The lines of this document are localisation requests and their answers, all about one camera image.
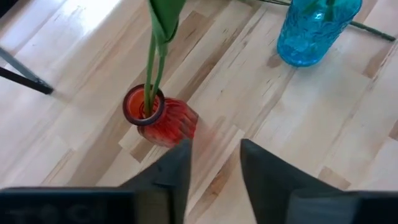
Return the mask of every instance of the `wooden floor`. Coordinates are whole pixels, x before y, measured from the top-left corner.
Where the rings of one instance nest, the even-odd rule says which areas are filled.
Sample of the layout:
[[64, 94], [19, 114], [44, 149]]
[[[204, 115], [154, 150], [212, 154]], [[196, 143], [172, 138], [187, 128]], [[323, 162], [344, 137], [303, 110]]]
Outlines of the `wooden floor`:
[[[201, 117], [187, 223], [254, 223], [241, 138], [341, 189], [398, 190], [397, 44], [348, 28], [321, 63], [293, 68], [275, 52], [286, 9], [188, 0], [182, 12], [161, 88]], [[356, 20], [397, 35], [398, 1], [364, 0]], [[22, 1], [0, 23], [0, 45], [56, 89], [0, 78], [1, 187], [116, 186], [167, 150], [121, 109], [145, 77], [145, 0]]]

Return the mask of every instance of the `black object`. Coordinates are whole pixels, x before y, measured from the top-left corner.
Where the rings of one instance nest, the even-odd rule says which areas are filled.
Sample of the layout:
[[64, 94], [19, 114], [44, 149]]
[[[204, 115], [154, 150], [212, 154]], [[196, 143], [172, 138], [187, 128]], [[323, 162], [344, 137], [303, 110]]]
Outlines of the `black object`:
[[[10, 10], [10, 8], [15, 5], [17, 0], [0, 0], [0, 17], [5, 15], [5, 13]], [[0, 57], [2, 57], [7, 63], [18, 70], [22, 75], [15, 74], [9, 70], [0, 67], [0, 77], [7, 78], [13, 82], [19, 83], [33, 90], [37, 90], [44, 94], [51, 94], [53, 88], [25, 67], [22, 63], [16, 60], [11, 54], [0, 47]]]
[[397, 192], [343, 192], [241, 141], [241, 164], [257, 223], [398, 223]]
[[0, 191], [1, 224], [182, 224], [190, 183], [189, 141], [115, 188]]

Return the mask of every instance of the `vase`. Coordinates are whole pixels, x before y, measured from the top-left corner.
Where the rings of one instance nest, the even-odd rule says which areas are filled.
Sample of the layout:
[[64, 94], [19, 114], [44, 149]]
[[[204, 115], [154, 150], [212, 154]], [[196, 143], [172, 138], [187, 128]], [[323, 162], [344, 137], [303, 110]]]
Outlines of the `vase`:
[[362, 0], [292, 0], [277, 43], [280, 57], [290, 65], [318, 63], [359, 12]]
[[193, 139], [199, 116], [184, 101], [165, 97], [159, 89], [152, 110], [146, 118], [144, 84], [135, 86], [124, 97], [124, 116], [148, 141], [171, 148], [183, 139]]

